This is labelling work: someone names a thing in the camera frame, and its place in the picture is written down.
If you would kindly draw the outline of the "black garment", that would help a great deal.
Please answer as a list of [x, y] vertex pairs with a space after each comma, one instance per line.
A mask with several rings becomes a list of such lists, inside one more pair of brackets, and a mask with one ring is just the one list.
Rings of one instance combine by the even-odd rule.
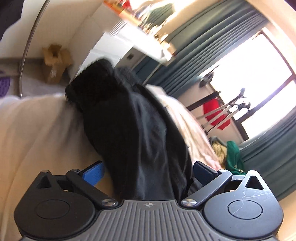
[[201, 188], [173, 119], [128, 68], [99, 59], [65, 92], [82, 113], [86, 136], [102, 156], [118, 201], [182, 201]]

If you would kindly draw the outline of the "green garment pile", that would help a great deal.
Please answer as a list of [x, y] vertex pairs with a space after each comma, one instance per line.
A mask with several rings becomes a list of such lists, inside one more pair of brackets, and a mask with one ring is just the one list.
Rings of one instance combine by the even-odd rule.
[[246, 174], [241, 159], [240, 149], [233, 141], [227, 142], [226, 169], [233, 175]]

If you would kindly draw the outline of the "yellow knitted cloth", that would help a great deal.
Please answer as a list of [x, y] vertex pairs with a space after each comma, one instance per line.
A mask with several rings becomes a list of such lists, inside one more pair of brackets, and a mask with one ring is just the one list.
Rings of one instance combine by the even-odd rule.
[[214, 141], [212, 143], [212, 148], [218, 157], [219, 163], [224, 165], [227, 159], [227, 147], [217, 141]]

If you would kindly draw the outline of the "pink white bed sheet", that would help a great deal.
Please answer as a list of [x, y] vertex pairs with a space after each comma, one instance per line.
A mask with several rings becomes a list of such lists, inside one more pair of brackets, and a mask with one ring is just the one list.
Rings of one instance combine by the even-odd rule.
[[[222, 169], [201, 125], [184, 105], [160, 87], [145, 90], [168, 111], [188, 147], [192, 165], [201, 161], [215, 171]], [[81, 112], [65, 94], [1, 98], [1, 240], [21, 239], [14, 211], [40, 171], [63, 175], [98, 160], [104, 158], [90, 144]], [[106, 167], [106, 174], [95, 186], [100, 191], [119, 202], [153, 200], [118, 196], [109, 170], [111, 167]]]

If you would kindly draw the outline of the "teal curtain right of window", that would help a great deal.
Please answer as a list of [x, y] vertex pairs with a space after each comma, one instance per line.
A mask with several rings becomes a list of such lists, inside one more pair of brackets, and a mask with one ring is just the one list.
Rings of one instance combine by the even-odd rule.
[[277, 200], [295, 191], [295, 108], [268, 130], [239, 145], [245, 171], [256, 170]]

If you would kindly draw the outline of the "teal curtain of window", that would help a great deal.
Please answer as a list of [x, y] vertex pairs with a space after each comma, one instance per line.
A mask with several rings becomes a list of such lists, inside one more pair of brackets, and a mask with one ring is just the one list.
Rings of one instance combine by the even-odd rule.
[[151, 57], [134, 72], [142, 83], [179, 97], [209, 67], [260, 31], [268, 19], [247, 1], [220, 1], [195, 15], [167, 37], [176, 51], [168, 65]]
[[268, 130], [239, 145], [245, 171], [256, 170], [277, 200], [295, 191], [295, 108]]

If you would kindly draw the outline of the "red cloth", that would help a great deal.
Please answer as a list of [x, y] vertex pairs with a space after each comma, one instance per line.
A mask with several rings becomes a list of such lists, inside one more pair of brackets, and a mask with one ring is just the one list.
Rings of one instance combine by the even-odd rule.
[[[217, 98], [212, 99], [212, 100], [206, 102], [205, 104], [203, 104], [203, 112], [204, 112], [204, 114], [207, 114], [207, 113], [209, 113], [209, 112], [217, 109], [221, 105], [222, 104], [221, 104], [221, 101], [219, 99], [217, 99]], [[221, 112], [222, 112], [222, 110], [218, 110], [215, 113], [210, 114], [209, 116], [206, 116], [205, 118], [206, 118], [207, 121], [210, 121], [213, 118], [215, 118], [218, 114], [220, 114]], [[225, 117], [226, 117], [226, 114], [222, 114], [215, 121], [211, 122], [210, 125], [211, 126], [216, 125], [217, 123], [219, 123], [222, 120], [224, 120]], [[218, 129], [224, 130], [229, 125], [230, 125], [230, 120], [227, 120], [225, 123], [223, 123], [220, 126], [218, 126]]]

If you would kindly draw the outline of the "dark framed window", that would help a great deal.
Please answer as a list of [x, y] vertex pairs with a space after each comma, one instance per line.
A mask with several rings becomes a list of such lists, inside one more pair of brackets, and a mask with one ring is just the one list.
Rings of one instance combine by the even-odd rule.
[[253, 138], [295, 106], [290, 97], [295, 91], [295, 71], [266, 28], [219, 60], [211, 73], [209, 85], [218, 91], [222, 105], [234, 99], [242, 88], [244, 98], [239, 102], [251, 105], [249, 110], [234, 115], [224, 130], [216, 128], [209, 135], [222, 131], [233, 140], [230, 126], [234, 125], [244, 140]]

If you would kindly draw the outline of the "cardboard box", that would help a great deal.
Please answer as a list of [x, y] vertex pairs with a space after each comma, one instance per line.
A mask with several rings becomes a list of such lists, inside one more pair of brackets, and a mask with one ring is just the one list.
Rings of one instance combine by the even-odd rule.
[[48, 48], [43, 47], [42, 52], [44, 81], [48, 84], [59, 83], [65, 69], [73, 64], [70, 52], [59, 44], [51, 44]]

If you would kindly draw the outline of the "white desk cabinet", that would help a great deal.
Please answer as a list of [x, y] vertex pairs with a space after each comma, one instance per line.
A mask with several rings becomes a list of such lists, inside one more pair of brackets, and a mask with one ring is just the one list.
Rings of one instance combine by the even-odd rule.
[[161, 64], [172, 58], [170, 44], [145, 33], [132, 15], [106, 1], [80, 25], [69, 49], [73, 58], [71, 77], [99, 58], [108, 59], [114, 66], [121, 63], [133, 66], [142, 54]]

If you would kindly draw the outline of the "teal curtain left of window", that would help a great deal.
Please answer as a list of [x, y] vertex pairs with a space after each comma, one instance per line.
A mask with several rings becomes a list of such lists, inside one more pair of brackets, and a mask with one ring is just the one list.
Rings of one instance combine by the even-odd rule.
[[220, 1], [195, 15], [167, 37], [176, 51], [168, 65], [151, 57], [134, 72], [142, 83], [179, 97], [209, 67], [260, 31], [268, 19], [247, 1]]

